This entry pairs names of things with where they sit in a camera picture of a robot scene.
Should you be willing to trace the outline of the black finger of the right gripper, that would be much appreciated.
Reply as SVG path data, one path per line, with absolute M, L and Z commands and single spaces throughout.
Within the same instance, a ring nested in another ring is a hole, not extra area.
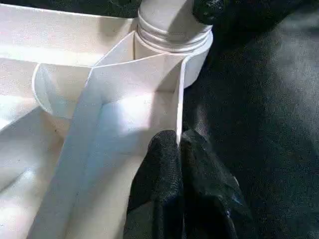
M 214 25 L 236 14 L 239 6 L 239 0 L 194 0 L 192 14 L 198 22 Z

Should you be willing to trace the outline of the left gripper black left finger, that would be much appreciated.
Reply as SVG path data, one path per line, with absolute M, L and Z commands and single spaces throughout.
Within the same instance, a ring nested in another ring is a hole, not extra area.
M 181 161 L 173 130 L 157 133 L 132 181 L 125 239 L 180 239 L 183 231 Z

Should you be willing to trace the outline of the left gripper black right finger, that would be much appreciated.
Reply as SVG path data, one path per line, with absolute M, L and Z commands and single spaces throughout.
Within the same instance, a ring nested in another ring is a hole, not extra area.
M 180 141 L 188 239 L 253 239 L 255 227 L 236 178 L 198 132 Z

